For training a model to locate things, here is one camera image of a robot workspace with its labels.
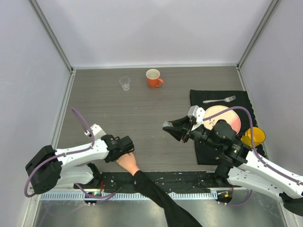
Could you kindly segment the black sleeved forearm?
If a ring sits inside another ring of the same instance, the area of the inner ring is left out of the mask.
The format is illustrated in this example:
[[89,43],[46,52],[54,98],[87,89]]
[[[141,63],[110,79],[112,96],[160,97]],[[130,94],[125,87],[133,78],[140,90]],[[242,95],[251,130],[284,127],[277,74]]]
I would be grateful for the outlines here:
[[164,209],[165,218],[169,227],[200,227],[201,224],[185,209],[176,204],[168,194],[142,171],[134,176],[134,187],[137,192],[154,201]]

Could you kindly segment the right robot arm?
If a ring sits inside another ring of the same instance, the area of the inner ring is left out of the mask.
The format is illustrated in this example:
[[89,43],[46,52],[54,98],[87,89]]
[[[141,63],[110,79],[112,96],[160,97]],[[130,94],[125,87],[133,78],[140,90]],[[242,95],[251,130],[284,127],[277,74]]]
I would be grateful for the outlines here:
[[211,130],[188,117],[165,122],[162,128],[178,141],[192,139],[218,151],[216,185],[245,187],[277,200],[296,215],[303,214],[303,177],[259,156],[236,139],[236,132],[225,120],[219,120]]

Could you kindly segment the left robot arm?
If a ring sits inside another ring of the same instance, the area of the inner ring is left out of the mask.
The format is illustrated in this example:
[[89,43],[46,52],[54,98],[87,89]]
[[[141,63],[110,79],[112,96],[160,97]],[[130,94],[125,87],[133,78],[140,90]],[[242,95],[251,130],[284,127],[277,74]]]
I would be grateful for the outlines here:
[[134,144],[130,137],[119,138],[107,134],[90,144],[73,148],[55,150],[51,145],[44,146],[25,167],[28,174],[25,195],[33,196],[27,193],[29,184],[33,187],[34,195],[43,194],[63,179],[64,171],[93,160],[114,162],[133,151]]

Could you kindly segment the person's bare hand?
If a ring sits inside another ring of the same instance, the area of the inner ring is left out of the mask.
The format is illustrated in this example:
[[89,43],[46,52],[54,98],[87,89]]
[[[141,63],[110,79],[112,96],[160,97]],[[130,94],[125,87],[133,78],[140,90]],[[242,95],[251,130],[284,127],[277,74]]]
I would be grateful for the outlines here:
[[132,176],[140,170],[133,153],[122,155],[116,162]]

